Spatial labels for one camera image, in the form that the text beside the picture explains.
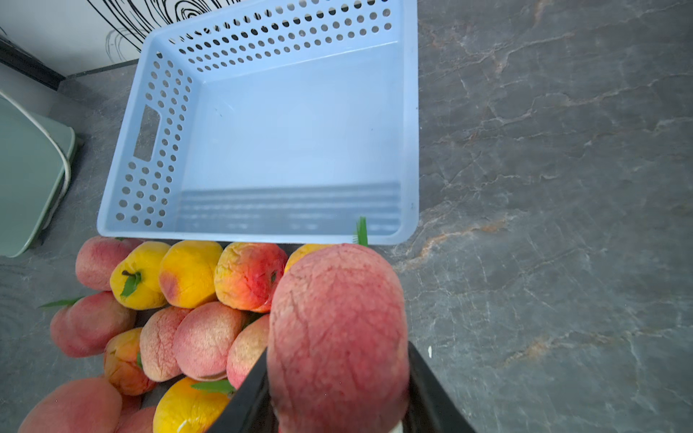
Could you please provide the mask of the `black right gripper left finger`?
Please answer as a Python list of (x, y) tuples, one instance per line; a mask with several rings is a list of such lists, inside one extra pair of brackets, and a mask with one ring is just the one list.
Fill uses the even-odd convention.
[(254, 364), (209, 433), (271, 433), (271, 395), (267, 351)]

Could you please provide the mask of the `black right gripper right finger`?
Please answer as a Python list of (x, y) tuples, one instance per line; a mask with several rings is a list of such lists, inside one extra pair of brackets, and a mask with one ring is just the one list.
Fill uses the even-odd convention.
[(476, 433), (412, 342), (408, 357), (410, 403), (402, 420), (404, 433)]

